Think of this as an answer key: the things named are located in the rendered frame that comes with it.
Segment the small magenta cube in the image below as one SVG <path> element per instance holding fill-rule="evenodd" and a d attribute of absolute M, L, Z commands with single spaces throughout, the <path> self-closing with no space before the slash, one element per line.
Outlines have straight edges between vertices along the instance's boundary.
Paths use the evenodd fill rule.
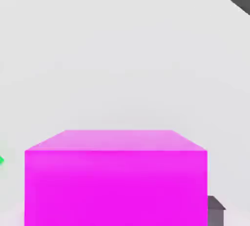
<path fill-rule="evenodd" d="M 208 226 L 208 154 L 172 130 L 67 130 L 25 151 L 24 226 Z"/>

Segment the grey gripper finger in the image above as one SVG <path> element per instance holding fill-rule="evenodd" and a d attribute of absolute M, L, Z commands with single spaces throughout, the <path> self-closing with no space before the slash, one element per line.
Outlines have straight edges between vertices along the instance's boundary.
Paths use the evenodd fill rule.
<path fill-rule="evenodd" d="M 224 226 L 226 208 L 214 197 L 208 196 L 208 226 Z"/>

